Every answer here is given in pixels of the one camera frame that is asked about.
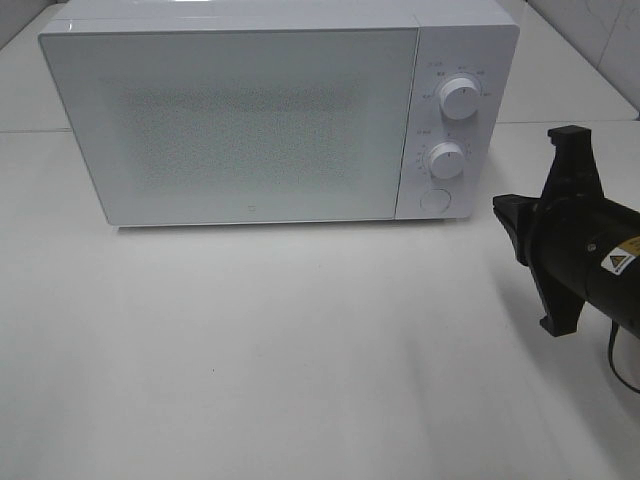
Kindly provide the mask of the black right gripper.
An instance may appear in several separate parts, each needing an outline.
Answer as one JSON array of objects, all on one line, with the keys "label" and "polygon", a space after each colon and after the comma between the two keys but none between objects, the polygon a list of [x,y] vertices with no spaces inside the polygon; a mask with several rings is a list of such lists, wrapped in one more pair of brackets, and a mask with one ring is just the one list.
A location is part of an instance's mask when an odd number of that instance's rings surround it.
[{"label": "black right gripper", "polygon": [[555,154],[542,199],[557,201],[538,199],[527,239],[545,310],[540,324],[553,337],[573,334],[586,304],[613,320],[637,320],[639,214],[603,199],[590,129],[567,125],[547,135]]}]

